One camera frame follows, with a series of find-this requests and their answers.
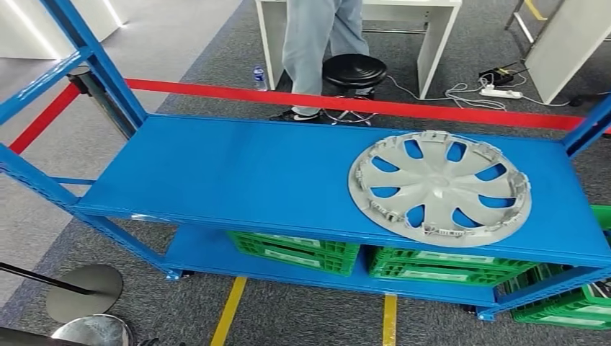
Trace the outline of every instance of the cable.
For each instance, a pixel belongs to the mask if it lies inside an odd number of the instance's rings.
[[[486,87],[486,83],[485,83],[485,79],[484,77],[487,75],[482,76],[479,79],[479,82],[481,84],[481,86],[477,89],[472,89],[469,90],[469,86],[466,83],[459,83],[456,84],[453,88],[448,89],[444,92],[445,97],[440,97],[440,98],[436,98],[436,99],[421,99],[420,97],[417,97],[411,90],[404,88],[402,86],[400,86],[397,81],[394,79],[394,77],[392,77],[391,75],[388,75],[388,78],[393,82],[393,84],[395,84],[395,87],[407,92],[408,94],[410,94],[414,99],[417,99],[419,101],[445,101],[445,100],[452,100],[454,101],[454,103],[456,104],[457,107],[459,108],[464,108],[460,103],[464,102],[467,105],[470,105],[471,107],[482,107],[482,108],[489,108],[492,110],[505,110],[507,111],[507,107],[499,102],[499,101],[492,101],[489,99],[466,99],[464,97],[460,97],[456,94],[459,93],[469,93],[469,92],[478,92],[480,90],[482,90],[484,87]]]
[[[539,101],[537,101],[535,99],[531,99],[530,97],[522,96],[522,98],[523,99],[527,99],[528,101],[534,102],[537,105],[548,106],[548,107],[564,107],[564,106],[568,106],[568,104],[570,103],[570,102],[565,102],[565,103],[562,103],[562,104],[559,104],[559,105],[548,105],[546,103],[539,102]]]
[[[493,101],[490,99],[466,99],[465,97],[461,97],[458,96],[456,94],[466,94],[466,93],[470,93],[470,92],[479,92],[480,90],[482,90],[483,88],[486,88],[487,84],[487,80],[486,76],[488,75],[492,75],[492,74],[485,74],[482,77],[480,77],[479,79],[479,83],[480,83],[480,87],[477,89],[469,89],[469,86],[466,83],[458,83],[456,84],[454,87],[446,90],[444,92],[444,96],[443,98],[437,98],[437,99],[421,99],[420,97],[417,97],[415,95],[415,93],[413,93],[411,90],[404,88],[402,86],[400,86],[397,81],[394,79],[394,77],[392,77],[391,75],[388,75],[388,78],[393,82],[393,84],[395,84],[395,87],[407,92],[408,94],[410,94],[414,99],[417,99],[419,101],[444,101],[444,100],[449,100],[451,99],[452,101],[454,101],[454,103],[456,104],[457,107],[459,108],[464,108],[461,105],[462,103],[465,103],[467,105],[470,105],[471,107],[480,107],[480,108],[489,108],[492,110],[502,110],[502,111],[507,111],[507,106],[500,101]],[[512,85],[501,85],[501,86],[494,86],[494,75],[492,75],[492,83],[491,85],[493,87],[496,88],[513,88],[513,87],[519,87],[521,85],[524,85],[528,82],[528,78],[526,78],[525,76],[523,76],[522,74],[518,73],[516,74],[517,76],[519,76],[520,78],[522,78],[522,81],[516,84],[512,84]],[[603,92],[601,94],[611,94],[611,92]],[[566,102],[563,104],[558,104],[558,105],[547,105],[543,102],[539,102],[536,99],[531,99],[530,97],[526,97],[524,95],[522,95],[523,99],[526,99],[527,101],[531,101],[533,103],[536,103],[537,105],[542,105],[542,106],[547,106],[547,107],[564,107],[570,104],[570,102]]]
[[[420,97],[417,97],[413,92],[411,92],[411,90],[403,88],[402,86],[400,86],[397,81],[389,74],[387,75],[387,77],[393,81],[393,83],[395,84],[395,87],[407,92],[408,94],[410,94],[414,99],[417,99],[418,101],[443,101],[446,99],[450,99],[449,97],[444,97],[444,98],[440,98],[440,99],[421,99]]]
[[[522,74],[518,73],[515,74],[515,76],[519,76],[520,78],[522,78],[522,81],[520,83],[517,84],[511,84],[511,85],[499,85],[496,86],[497,88],[513,88],[513,87],[519,87],[520,85],[524,85],[526,84],[526,82],[528,81],[528,79],[526,77],[524,77]]]

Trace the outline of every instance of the lower shelf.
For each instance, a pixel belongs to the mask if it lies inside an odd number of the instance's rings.
[[[352,275],[342,277],[242,254],[238,252],[224,231],[202,229],[196,226],[179,227],[165,258],[171,267],[180,270],[246,276],[368,293],[392,293],[409,298],[474,306],[497,305],[492,287],[371,278],[367,273],[363,251],[357,258]]]

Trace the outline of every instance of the floor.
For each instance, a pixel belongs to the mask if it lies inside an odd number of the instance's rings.
[[[124,75],[129,77],[250,87],[249,69],[263,61],[252,1],[244,1],[219,31],[239,2],[232,1],[230,6],[227,1],[220,5],[219,1],[183,0],[166,4],[158,0],[157,5],[163,9],[160,11],[159,7],[153,9],[154,6],[144,6],[143,1],[133,1],[133,11],[137,14],[132,17],[125,32],[113,35],[105,45]],[[549,11],[552,5],[551,0],[534,2],[542,13]],[[505,32],[501,25],[512,7],[508,1],[501,0],[465,1],[430,97],[441,95],[444,89],[461,81],[473,83],[478,71],[519,58],[515,40],[516,37],[521,42],[523,40],[517,31]],[[206,12],[212,9],[215,10],[212,13],[217,15]],[[176,16],[181,16],[181,20],[177,21]],[[207,19],[206,23],[202,23],[202,17]],[[176,22],[180,22],[181,26],[172,24]],[[530,19],[530,24],[540,23]],[[200,28],[201,35],[183,35],[186,34],[185,28],[192,30],[193,27]],[[164,40],[156,40],[154,47],[141,43],[144,37],[159,37],[161,34],[167,36],[164,36]],[[415,90],[416,80],[412,76],[416,50],[413,47],[419,44],[421,38],[375,35],[367,36],[372,54],[389,65],[391,74],[401,85]],[[178,47],[191,48],[192,51],[177,52]],[[602,68],[609,53],[609,48],[601,48],[559,99],[577,92],[609,89],[611,75]],[[16,61],[0,63],[1,72],[9,68],[11,71],[18,68],[35,71],[43,65]],[[530,83],[520,90],[536,95]],[[8,94],[9,91],[0,89],[0,93]],[[8,130],[3,126],[0,133],[3,141],[10,141],[18,134],[19,125],[27,123],[53,96],[53,91],[49,94],[46,101],[43,99],[40,101],[42,103],[24,112],[26,120],[22,120],[23,123],[10,123]],[[165,100],[163,95],[158,94],[139,96],[149,110],[159,106],[160,112],[187,115],[261,118],[282,109],[175,95]],[[378,88],[378,96],[397,102],[413,102],[406,93],[388,82]],[[508,105],[512,110],[527,112],[583,114],[587,111],[587,107],[550,109],[522,101],[508,102]],[[50,173],[70,172],[77,177],[96,177],[121,147],[122,141],[101,117],[89,118],[90,110],[91,106],[86,100],[80,100],[63,115],[62,121],[65,123],[56,123],[49,128],[39,140],[40,144],[28,149],[26,157]],[[511,133],[516,136],[561,136],[558,131],[551,130],[397,117],[379,117],[375,125],[466,133]],[[610,153],[611,140],[602,139],[575,161],[576,170],[592,203],[611,204],[611,187],[608,186],[611,168],[606,165],[611,159]],[[52,275],[83,264],[112,265],[124,276],[125,292],[111,313],[125,318],[135,329],[138,339],[160,337],[165,345],[176,345],[178,341],[198,345],[207,344],[213,338],[233,278],[201,274],[178,283],[167,282],[148,265],[118,249],[78,221],[58,216],[61,214],[59,211],[49,208],[46,202],[40,202],[7,179],[2,178],[0,184],[1,195],[11,196],[10,208],[0,212],[3,213],[1,219],[6,222],[6,225],[1,225],[1,235],[3,239],[9,239],[6,245],[3,242],[0,246],[3,261],[35,267],[38,272]],[[32,208],[35,213],[27,212]],[[171,226],[118,222],[158,251],[163,251],[173,232]],[[0,292],[6,291],[5,286],[8,290],[16,286],[13,278],[8,276],[0,276],[0,285]],[[40,289],[36,284],[27,283],[21,285],[11,298],[10,294],[5,293],[6,305],[0,313],[2,324],[42,334],[54,330],[58,324],[46,316],[45,296]],[[609,332],[517,324],[507,315],[500,316],[495,323],[479,322],[456,306],[411,299],[399,299],[397,311],[397,345],[606,345],[611,336]],[[383,315],[382,296],[248,280],[226,345],[379,345]]]
[[[178,81],[240,2],[124,1],[122,7],[129,22],[106,39],[104,47],[125,76]],[[0,99],[12,95],[52,64],[0,58]],[[66,81],[59,83],[4,124],[0,140],[10,143],[65,86]],[[138,92],[139,100],[151,112],[165,97]],[[48,174],[95,178],[123,143],[93,103],[80,97],[25,151],[24,157]],[[0,177],[0,192],[0,260],[32,269],[71,217],[4,175]],[[4,196],[10,196],[6,203]],[[20,283],[19,278],[0,272],[0,307]]]

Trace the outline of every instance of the blue shelf board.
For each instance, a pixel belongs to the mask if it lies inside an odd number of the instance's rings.
[[[178,228],[165,256],[170,267],[198,272],[246,276],[368,293],[392,293],[409,298],[495,306],[492,287],[418,280],[370,278],[361,251],[349,277],[240,253],[224,231],[197,226]]]
[[[354,205],[347,177],[368,146],[407,130],[150,116],[76,206],[93,215],[590,267],[611,249],[564,147],[464,135],[500,148],[532,184],[524,226],[448,249],[393,234]]]

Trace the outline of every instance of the person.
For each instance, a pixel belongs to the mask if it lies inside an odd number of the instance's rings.
[[[320,95],[322,66],[327,43],[331,54],[369,55],[362,36],[362,0],[287,0],[287,29],[282,64],[293,80],[293,93]],[[373,89],[356,91],[373,98]],[[315,120],[320,108],[294,106],[272,120]]]

